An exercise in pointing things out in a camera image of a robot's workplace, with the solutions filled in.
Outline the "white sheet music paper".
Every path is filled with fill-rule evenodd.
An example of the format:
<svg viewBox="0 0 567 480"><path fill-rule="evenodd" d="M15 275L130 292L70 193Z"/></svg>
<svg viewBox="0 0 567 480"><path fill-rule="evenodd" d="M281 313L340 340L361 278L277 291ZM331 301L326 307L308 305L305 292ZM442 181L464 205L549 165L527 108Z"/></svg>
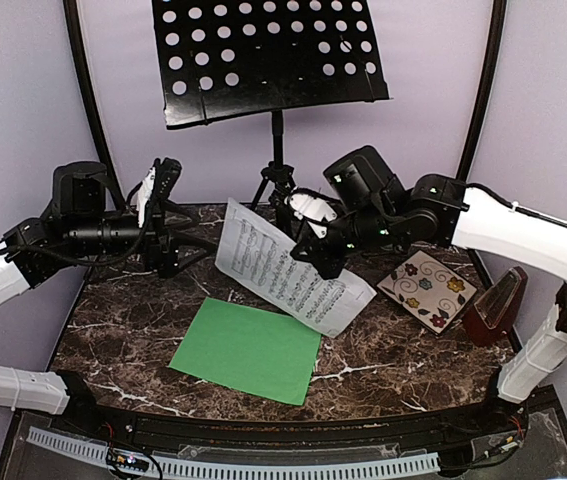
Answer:
<svg viewBox="0 0 567 480"><path fill-rule="evenodd" d="M362 278L344 270L324 280L291 256L295 243L269 221L230 198L215 266L305 326L334 338L376 296Z"/></svg>

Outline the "black music stand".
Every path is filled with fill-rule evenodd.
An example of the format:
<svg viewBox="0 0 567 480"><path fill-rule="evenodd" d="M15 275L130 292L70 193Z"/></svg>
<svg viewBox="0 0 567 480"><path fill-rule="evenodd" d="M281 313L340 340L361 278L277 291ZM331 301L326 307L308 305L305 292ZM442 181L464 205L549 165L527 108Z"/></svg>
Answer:
<svg viewBox="0 0 567 480"><path fill-rule="evenodd" d="M296 186L283 153L289 109L390 97L365 1L154 1L167 129L271 116L263 194L292 231L283 198Z"/></svg>

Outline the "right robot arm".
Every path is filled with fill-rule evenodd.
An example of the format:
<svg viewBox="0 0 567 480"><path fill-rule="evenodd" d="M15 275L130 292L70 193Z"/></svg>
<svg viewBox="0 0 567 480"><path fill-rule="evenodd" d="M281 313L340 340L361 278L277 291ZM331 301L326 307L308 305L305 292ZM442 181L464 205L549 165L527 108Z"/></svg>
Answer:
<svg viewBox="0 0 567 480"><path fill-rule="evenodd" d="M494 396L473 413L484 434L497 432L533 389L567 358L567 221L509 202L488 187L439 174L405 188L378 151L364 146L323 172L336 198L297 188L286 198L313 228L292 251L331 280L348 255L415 242L500 255L562 279L546 320L499 371Z"/></svg>

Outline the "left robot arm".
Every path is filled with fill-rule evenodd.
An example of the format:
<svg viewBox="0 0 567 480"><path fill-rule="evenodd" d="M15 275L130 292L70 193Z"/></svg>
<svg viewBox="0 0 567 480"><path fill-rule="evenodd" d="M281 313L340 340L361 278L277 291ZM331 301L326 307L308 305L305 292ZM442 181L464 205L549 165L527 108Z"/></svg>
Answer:
<svg viewBox="0 0 567 480"><path fill-rule="evenodd" d="M139 187L134 213L106 208L113 181L100 162L55 169L44 212L12 227L0 239L0 306L71 266L104 268L139 255L145 269L176 275L179 241L165 225L170 193L182 172L175 159L154 161ZM66 421L83 436L104 427L103 412L76 397L81 382L69 374L0 366L0 406L31 409Z"/></svg>

